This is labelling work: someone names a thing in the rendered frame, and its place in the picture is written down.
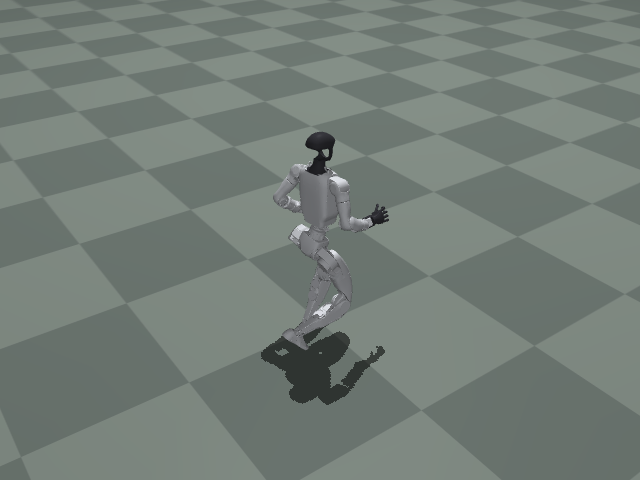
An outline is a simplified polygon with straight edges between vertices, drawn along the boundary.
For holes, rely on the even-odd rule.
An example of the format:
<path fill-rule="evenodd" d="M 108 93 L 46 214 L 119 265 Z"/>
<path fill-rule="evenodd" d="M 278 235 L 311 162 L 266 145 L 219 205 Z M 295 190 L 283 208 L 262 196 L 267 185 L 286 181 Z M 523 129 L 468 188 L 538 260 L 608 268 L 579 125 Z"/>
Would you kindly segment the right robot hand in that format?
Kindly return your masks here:
<path fill-rule="evenodd" d="M 387 211 L 385 210 L 385 207 L 381 207 L 381 209 L 380 209 L 380 210 L 378 210 L 378 207 L 379 207 L 379 204 L 376 204 L 375 211 L 374 211 L 374 212 L 372 212 L 372 215 L 368 215 L 368 216 L 366 216 L 366 217 L 364 217 L 364 218 L 363 218 L 363 219 L 367 219 L 367 218 L 369 218 L 369 217 L 371 218 L 373 225 L 372 225 L 372 226 L 370 226 L 370 227 L 373 227 L 375 224 L 382 224 L 382 223 L 384 223 L 384 222 L 389 221 L 389 219 L 385 219 L 385 220 L 384 220 L 384 218 L 388 217 L 388 215 L 385 215 L 385 216 L 384 216 L 384 214 L 386 214 L 386 213 L 387 213 Z M 385 210 L 385 211 L 383 211 L 383 210 Z M 382 212 L 382 211 L 383 211 L 383 212 Z M 369 228 L 370 228 L 370 227 L 369 227 Z"/>

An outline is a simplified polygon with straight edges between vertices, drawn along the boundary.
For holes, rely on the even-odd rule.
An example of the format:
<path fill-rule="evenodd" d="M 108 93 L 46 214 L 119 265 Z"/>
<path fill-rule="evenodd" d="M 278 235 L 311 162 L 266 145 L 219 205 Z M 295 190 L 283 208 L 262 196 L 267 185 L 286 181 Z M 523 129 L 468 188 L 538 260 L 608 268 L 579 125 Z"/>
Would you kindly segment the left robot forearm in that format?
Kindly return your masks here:
<path fill-rule="evenodd" d="M 293 200 L 291 197 L 287 196 L 289 201 L 287 203 L 287 205 L 283 206 L 282 208 L 284 209 L 288 209 L 291 210 L 293 213 L 303 213 L 302 209 L 301 209 L 301 203 L 299 201 L 295 201 Z"/>

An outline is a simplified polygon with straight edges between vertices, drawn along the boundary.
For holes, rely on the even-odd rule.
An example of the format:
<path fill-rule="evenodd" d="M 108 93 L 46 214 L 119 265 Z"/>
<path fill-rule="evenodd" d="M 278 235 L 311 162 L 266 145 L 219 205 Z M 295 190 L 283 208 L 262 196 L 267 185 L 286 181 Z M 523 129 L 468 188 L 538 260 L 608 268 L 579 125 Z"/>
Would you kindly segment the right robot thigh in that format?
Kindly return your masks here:
<path fill-rule="evenodd" d="M 334 250 L 326 251 L 324 248 L 316 254 L 318 266 L 328 273 L 338 294 L 331 300 L 331 305 L 338 304 L 343 299 L 352 299 L 352 279 L 350 271 L 342 257 Z"/>

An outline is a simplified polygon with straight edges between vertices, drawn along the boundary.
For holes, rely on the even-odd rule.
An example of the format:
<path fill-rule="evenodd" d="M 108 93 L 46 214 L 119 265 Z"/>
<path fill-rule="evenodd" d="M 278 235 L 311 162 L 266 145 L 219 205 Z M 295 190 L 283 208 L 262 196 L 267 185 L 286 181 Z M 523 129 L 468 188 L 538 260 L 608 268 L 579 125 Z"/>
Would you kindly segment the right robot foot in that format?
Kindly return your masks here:
<path fill-rule="evenodd" d="M 291 328 L 290 328 L 290 329 L 286 330 L 282 335 L 283 335 L 283 337 L 284 337 L 285 339 L 287 339 L 288 341 L 290 341 L 290 342 L 292 342 L 292 343 L 294 343 L 294 344 L 298 345 L 300 348 L 302 348 L 302 349 L 304 349 L 304 350 L 308 350 L 308 349 L 309 349 L 309 347 L 308 347 L 308 345 L 306 344 L 306 342 L 304 341 L 303 336 L 298 337 L 298 336 L 296 335 L 296 332 L 297 332 L 297 331 L 298 331 L 298 330 L 294 330 L 294 329 L 291 329 Z M 302 334 L 300 334 L 300 335 L 302 335 Z M 300 335 L 299 335 L 299 336 L 300 336 Z"/>

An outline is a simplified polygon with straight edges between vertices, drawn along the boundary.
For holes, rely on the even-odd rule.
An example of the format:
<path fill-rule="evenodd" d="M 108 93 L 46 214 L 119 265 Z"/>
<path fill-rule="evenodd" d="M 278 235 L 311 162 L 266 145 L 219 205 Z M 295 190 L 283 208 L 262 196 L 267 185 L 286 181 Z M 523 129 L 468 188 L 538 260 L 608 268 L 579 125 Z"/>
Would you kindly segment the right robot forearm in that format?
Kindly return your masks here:
<path fill-rule="evenodd" d="M 371 220 L 370 217 L 367 218 L 367 219 L 357 219 L 357 218 L 354 218 L 354 217 L 350 218 L 350 227 L 353 229 L 353 230 L 350 230 L 350 231 L 352 231 L 354 233 L 355 232 L 359 232 L 359 231 L 368 230 L 368 228 L 370 226 L 372 226 L 372 225 L 373 225 L 373 223 L 372 223 L 372 220 Z"/>

